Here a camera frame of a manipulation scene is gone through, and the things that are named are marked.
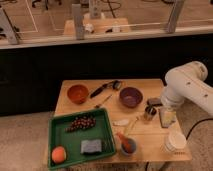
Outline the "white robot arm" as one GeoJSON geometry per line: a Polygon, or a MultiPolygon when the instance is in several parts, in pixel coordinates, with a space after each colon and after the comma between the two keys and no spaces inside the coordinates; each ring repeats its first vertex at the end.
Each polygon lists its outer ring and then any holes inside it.
{"type": "Polygon", "coordinates": [[[161,93],[165,108],[179,108],[189,99],[213,116],[213,87],[205,83],[207,67],[199,61],[192,61],[170,69],[165,74],[166,86],[161,93]]]}

